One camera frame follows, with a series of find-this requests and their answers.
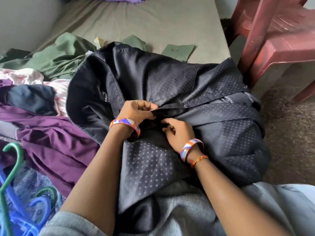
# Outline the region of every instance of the colorful bangle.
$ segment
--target colorful bangle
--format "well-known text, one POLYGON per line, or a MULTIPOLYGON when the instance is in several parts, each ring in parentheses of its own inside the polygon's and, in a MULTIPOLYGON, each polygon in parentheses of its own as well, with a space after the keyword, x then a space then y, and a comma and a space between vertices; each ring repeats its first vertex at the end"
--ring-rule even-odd
POLYGON ((139 128, 139 126, 131 119, 128 119, 128 118, 116 118, 116 119, 112 120, 111 124, 109 125, 109 128, 111 128, 115 124, 128 125, 128 126, 132 127, 137 132, 138 137, 140 135, 140 128, 139 128))
POLYGON ((204 158, 208 158, 208 156, 203 155, 203 156, 199 157, 199 158, 198 158, 197 160, 195 160, 195 161, 190 160, 190 162, 191 162, 191 168, 193 168, 193 166, 194 166, 198 161, 200 161, 200 160, 202 160, 202 159, 204 159, 204 158))
POLYGON ((199 143, 199 145, 202 147, 201 151, 203 151, 203 142, 200 141, 199 139, 191 139, 190 141, 188 141, 184 147, 183 147, 183 150, 181 150, 181 153, 180 153, 180 158, 182 159, 183 162, 186 162, 186 157, 187 157, 187 153, 188 151, 191 149, 191 147, 193 145, 195 145, 196 143, 199 143))

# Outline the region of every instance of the clothing tag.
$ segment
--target clothing tag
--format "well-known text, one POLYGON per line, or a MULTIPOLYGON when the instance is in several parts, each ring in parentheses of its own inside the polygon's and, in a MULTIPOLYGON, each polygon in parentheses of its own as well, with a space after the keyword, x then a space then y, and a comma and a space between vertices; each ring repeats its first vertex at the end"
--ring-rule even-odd
POLYGON ((105 93, 104 91, 101 91, 101 99, 104 100, 105 102, 109 102, 108 101, 108 97, 107 97, 107 93, 105 93))

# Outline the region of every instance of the left hand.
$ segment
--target left hand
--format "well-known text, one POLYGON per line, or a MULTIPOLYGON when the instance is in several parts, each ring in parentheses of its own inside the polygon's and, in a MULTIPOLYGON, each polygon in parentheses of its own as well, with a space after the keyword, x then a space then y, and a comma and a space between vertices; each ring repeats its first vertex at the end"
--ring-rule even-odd
MULTIPOLYGON (((152 110, 157 109, 158 106, 154 103, 147 102, 145 100, 131 100, 124 103, 117 118, 128 118, 133 120, 136 124, 140 124, 144 119, 155 119, 152 110)), ((118 128, 126 129, 128 131, 127 137, 130 137, 133 128, 124 124, 115 124, 112 128, 117 126, 118 128)))

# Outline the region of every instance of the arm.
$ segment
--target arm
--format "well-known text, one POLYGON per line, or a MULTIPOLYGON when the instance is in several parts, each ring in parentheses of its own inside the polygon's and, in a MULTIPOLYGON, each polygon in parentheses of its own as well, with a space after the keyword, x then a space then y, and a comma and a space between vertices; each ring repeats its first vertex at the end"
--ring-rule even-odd
MULTIPOLYGON (((126 101, 117 118, 132 119, 140 124, 144 119, 154 119, 151 110, 157 105, 147 101, 126 101)), ((113 125, 100 149, 76 183, 61 207, 81 215, 112 235, 115 227, 115 211, 121 170, 121 153, 124 140, 131 136, 133 128, 124 124, 113 125)))
MULTIPOLYGON (((164 119, 168 123, 164 133, 174 150, 181 152, 183 146, 195 138, 192 126, 176 120, 164 119)), ((187 155, 187 162, 197 160, 203 154, 194 145, 187 155)), ((209 159, 195 164, 194 169, 228 236, 289 236, 290 234, 260 209, 233 182, 231 182, 209 159)))

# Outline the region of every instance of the green fabric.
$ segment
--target green fabric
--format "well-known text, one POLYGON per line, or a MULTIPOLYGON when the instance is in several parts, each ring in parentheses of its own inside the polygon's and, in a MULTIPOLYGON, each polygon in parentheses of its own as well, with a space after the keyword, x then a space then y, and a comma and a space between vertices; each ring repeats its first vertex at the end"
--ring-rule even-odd
POLYGON ((89 41, 70 33, 60 35, 54 44, 34 53, 32 57, 15 59, 0 64, 0 68, 32 68, 44 75, 45 81, 71 79, 87 51, 96 51, 89 41))
POLYGON ((168 44, 163 50, 162 55, 177 59, 181 62, 186 62, 194 50, 195 45, 176 46, 168 44))
POLYGON ((30 54, 30 51, 9 49, 8 51, 0 55, 0 63, 4 63, 13 59, 22 59, 29 54, 30 54))
POLYGON ((135 35, 130 35, 130 36, 128 36, 127 38, 123 39, 120 42, 123 43, 123 44, 130 45, 131 47, 139 48, 140 50, 150 52, 149 47, 147 46, 147 44, 144 41, 140 40, 135 35))

